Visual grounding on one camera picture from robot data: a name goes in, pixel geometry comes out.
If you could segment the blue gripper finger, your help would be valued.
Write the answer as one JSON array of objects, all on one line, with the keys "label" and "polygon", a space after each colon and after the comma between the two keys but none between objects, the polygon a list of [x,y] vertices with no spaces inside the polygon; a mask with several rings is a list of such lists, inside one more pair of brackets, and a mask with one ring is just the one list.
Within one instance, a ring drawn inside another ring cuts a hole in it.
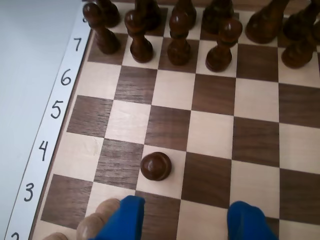
[{"label": "blue gripper finger", "polygon": [[230,240],[276,240],[262,210],[244,201],[236,201],[227,211]]},{"label": "blue gripper finger", "polygon": [[145,202],[143,197],[126,196],[94,238],[96,240],[140,240]]}]

